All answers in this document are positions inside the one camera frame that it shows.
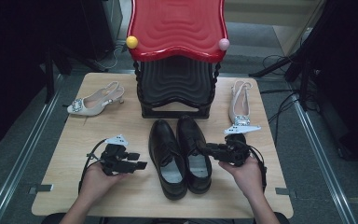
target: dress shoe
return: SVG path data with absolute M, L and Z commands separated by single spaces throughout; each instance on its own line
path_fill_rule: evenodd
M 250 82 L 238 80 L 232 87 L 232 100 L 229 107 L 229 117 L 231 122 L 236 126 L 250 125 L 249 119 L 249 92 L 252 88 Z
M 197 147 L 198 142 L 202 146 L 206 144 L 199 125 L 190 116 L 182 116 L 176 127 L 176 138 L 185 158 L 188 189 L 196 194 L 205 193 L 211 186 L 212 165 Z
M 124 88 L 118 82 L 113 81 L 105 88 L 101 88 L 92 95 L 75 99 L 71 105 L 67 107 L 69 114 L 95 116 L 101 114 L 104 108 L 116 101 L 123 103 L 122 96 Z
M 170 125 L 163 119 L 153 123 L 149 135 L 149 154 L 156 166 L 164 195 L 171 200 L 185 197 L 185 161 Z

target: black leather shoe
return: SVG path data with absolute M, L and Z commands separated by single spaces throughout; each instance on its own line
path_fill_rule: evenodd
M 190 116 L 182 116 L 176 127 L 176 138 L 184 153 L 188 189 L 196 194 L 205 193 L 211 186 L 212 165 L 209 157 L 197 148 L 198 141 L 206 144 L 199 125 Z
M 149 154 L 156 166 L 164 195 L 171 200 L 185 197 L 185 160 L 170 125 L 163 119 L 156 120 L 150 131 Z

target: yellow ball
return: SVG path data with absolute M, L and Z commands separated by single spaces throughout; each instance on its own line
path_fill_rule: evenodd
M 138 46 L 138 39 L 135 36 L 130 35 L 126 39 L 126 44 L 127 44 L 127 47 L 129 47 L 129 49 L 135 49 L 136 46 Z

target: wooden table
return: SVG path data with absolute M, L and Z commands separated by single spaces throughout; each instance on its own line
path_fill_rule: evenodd
M 139 161 L 147 161 L 145 170 L 138 170 L 116 184 L 89 212 L 99 217 L 198 217 L 198 218 L 247 218 L 252 210 L 233 177 L 223 170 L 213 158 L 212 185 L 202 195 L 187 191 L 179 201 L 167 199 L 161 189 L 156 168 L 151 161 L 147 142 L 155 119 L 143 119 L 136 95 L 135 75 L 91 73 L 85 76 L 77 97 L 86 97 L 111 81 L 119 81 L 125 88 L 124 103 L 108 105 L 95 117 L 71 115 L 66 121 L 61 138 L 51 158 L 42 184 L 53 184 L 50 192 L 38 192 L 32 211 L 37 216 L 66 212 L 77 196 L 77 185 L 87 160 L 86 154 L 104 138 L 123 134 L 129 142 L 128 152 L 141 154 Z M 196 119 L 209 143 L 225 143 L 223 131 L 231 123 L 228 106 L 231 86 L 236 78 L 219 77 L 216 95 L 208 119 Z M 260 131 L 247 133 L 247 144 L 256 147 L 265 159 L 267 171 L 266 197 L 276 212 L 287 217 L 293 215 L 293 207 L 287 195 L 278 195 L 276 188 L 286 188 L 282 168 L 273 144 L 264 106 L 255 80 L 250 89 L 251 124 L 260 125 Z M 177 119 L 167 119 L 176 129 Z M 106 144 L 96 155 L 101 156 Z

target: black plastic stool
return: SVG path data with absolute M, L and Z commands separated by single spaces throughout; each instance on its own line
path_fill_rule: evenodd
M 184 56 L 172 56 L 152 62 L 134 63 L 137 94 L 143 118 L 179 119 L 183 115 L 207 119 L 215 94 L 218 63 L 213 65 Z M 154 108 L 173 102 L 195 110 L 159 111 Z

